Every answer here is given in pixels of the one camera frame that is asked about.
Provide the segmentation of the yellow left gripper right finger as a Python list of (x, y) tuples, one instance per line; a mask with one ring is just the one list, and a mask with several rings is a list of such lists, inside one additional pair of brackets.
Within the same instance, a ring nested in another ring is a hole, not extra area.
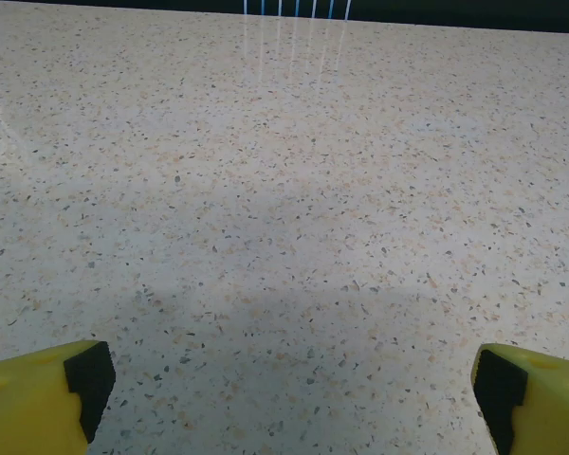
[(484, 344), (471, 385), (496, 455), (569, 455), (569, 360)]

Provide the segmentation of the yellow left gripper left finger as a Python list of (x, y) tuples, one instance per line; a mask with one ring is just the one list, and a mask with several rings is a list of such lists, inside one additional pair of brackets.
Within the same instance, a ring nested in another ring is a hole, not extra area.
[(0, 455), (86, 455), (115, 382), (105, 341), (1, 360)]

